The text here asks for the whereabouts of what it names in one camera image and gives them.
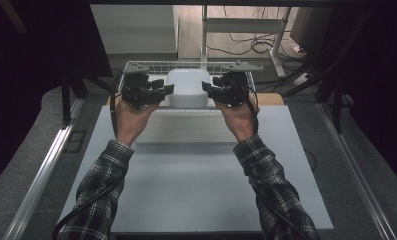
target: wire rack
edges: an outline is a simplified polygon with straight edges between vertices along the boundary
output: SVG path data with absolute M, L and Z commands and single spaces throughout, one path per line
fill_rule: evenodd
M 222 75 L 227 72 L 223 66 L 235 64 L 235 62 L 186 62 L 186 61 L 129 61 L 129 64 L 138 63 L 148 67 L 150 75 L 167 75 L 174 69 L 205 69 L 212 76 Z M 247 72 L 248 85 L 255 90 L 254 80 L 251 72 Z

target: sleeve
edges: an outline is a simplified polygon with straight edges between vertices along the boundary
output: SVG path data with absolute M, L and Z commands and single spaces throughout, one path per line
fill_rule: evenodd
M 265 239 L 301 239 L 278 216 L 272 213 L 271 206 L 281 216 L 295 225 L 310 239 L 319 239 L 314 223 L 304 211 L 298 192 L 285 179 L 283 166 L 275 154 L 267 148 L 258 135 L 241 142 L 233 149 L 249 183 L 256 192 L 257 208 Z
M 69 221 L 62 239 L 108 239 L 111 225 L 117 212 L 117 201 L 124 187 L 124 175 L 134 151 L 116 140 L 108 142 L 107 148 L 89 169 L 76 193 L 74 208 L 82 205 L 104 189 L 123 180 L 105 196 L 81 211 Z

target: forearm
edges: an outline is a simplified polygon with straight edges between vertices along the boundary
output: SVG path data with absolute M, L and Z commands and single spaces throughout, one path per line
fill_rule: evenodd
M 261 227 L 266 239 L 289 239 L 290 231 L 266 207 L 270 205 L 280 215 L 292 222 L 311 239 L 318 239 L 314 224 L 299 202 L 296 189 L 285 179 L 282 165 L 259 136 L 238 144 L 234 153 L 244 168 L 249 183 L 255 188 Z
M 67 223 L 63 239 L 106 239 L 113 223 L 117 201 L 124 186 L 133 150 L 117 141 L 108 142 L 107 148 L 94 162 L 79 185 L 76 205 L 80 206 L 103 190 L 116 185 L 91 207 L 84 209 Z

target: white desk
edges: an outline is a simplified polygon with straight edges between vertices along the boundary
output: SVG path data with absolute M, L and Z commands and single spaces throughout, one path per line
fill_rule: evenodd
M 260 136 L 285 167 L 318 229 L 333 228 L 287 106 L 261 107 Z M 62 215 L 82 177 L 113 138 L 104 106 Z M 134 145 L 113 233 L 260 231 L 255 194 L 234 144 Z

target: white container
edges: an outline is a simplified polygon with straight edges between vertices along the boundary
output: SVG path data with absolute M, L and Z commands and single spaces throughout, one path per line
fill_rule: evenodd
M 176 108 L 207 106 L 208 94 L 202 90 L 202 81 L 211 82 L 210 74 L 206 70 L 171 70 L 167 76 L 167 84 L 174 84 L 174 92 L 169 95 L 170 106 Z

